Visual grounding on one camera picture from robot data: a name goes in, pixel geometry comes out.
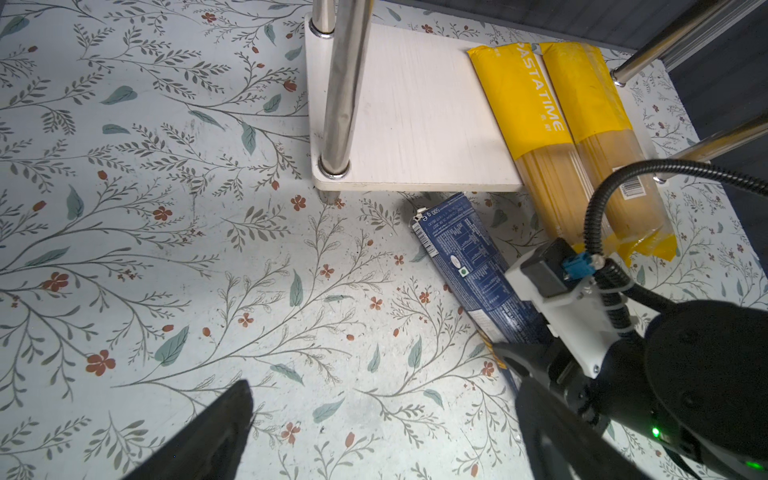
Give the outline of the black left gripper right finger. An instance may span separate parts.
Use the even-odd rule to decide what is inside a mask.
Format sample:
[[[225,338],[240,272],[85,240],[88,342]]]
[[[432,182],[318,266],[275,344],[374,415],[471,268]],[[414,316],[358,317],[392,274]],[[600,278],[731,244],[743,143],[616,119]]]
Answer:
[[[515,407],[535,479],[646,479],[535,380],[521,381]]]

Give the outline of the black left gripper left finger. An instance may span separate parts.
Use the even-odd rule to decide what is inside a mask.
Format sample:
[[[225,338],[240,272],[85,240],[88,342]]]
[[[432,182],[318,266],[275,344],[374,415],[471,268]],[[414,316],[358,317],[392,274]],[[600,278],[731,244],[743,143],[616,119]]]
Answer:
[[[233,479],[252,424],[253,397],[238,380],[128,479]]]

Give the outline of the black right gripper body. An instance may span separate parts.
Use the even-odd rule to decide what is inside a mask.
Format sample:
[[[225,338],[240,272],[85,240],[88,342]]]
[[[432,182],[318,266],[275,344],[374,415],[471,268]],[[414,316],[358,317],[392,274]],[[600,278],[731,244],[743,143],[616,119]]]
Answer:
[[[602,434],[611,421],[648,431],[648,381],[644,344],[621,339],[603,359],[596,378],[587,376],[564,343],[493,346],[495,355],[521,378],[545,387],[568,410]]]

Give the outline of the yellow spaghetti bag with barcode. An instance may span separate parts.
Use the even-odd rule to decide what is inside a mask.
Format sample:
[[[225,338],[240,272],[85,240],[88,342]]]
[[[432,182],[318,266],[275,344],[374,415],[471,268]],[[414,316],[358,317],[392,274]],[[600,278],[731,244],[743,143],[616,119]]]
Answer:
[[[600,49],[577,42],[542,43],[540,49],[592,186],[645,160]],[[676,256],[675,232],[651,176],[622,184],[608,200],[605,216],[612,230],[605,244],[622,259],[634,253],[665,261]]]

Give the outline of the blue pasta box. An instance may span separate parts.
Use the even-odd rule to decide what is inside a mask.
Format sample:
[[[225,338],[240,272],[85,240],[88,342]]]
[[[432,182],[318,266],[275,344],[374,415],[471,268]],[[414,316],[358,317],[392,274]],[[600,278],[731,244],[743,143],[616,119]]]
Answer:
[[[505,278],[509,264],[464,194],[418,209],[411,228],[486,345],[551,338],[533,304]]]

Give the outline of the yellow Pastatime bag front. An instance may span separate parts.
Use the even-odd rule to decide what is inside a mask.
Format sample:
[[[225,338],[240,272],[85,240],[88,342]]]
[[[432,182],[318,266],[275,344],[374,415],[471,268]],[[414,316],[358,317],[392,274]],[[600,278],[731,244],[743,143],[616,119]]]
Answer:
[[[545,55],[566,43],[481,45],[468,57],[542,228],[585,250],[584,222],[597,176],[565,115],[565,90]]]

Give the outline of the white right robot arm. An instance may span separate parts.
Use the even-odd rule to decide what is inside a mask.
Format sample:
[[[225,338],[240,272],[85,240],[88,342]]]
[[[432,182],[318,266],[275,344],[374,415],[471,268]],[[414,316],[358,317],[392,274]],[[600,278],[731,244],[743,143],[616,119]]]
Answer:
[[[657,315],[644,335],[582,345],[498,344],[521,377],[516,400],[537,479],[638,479],[604,440],[617,423],[661,447],[683,470],[701,464],[728,479],[767,475],[767,315],[720,301],[689,301]]]

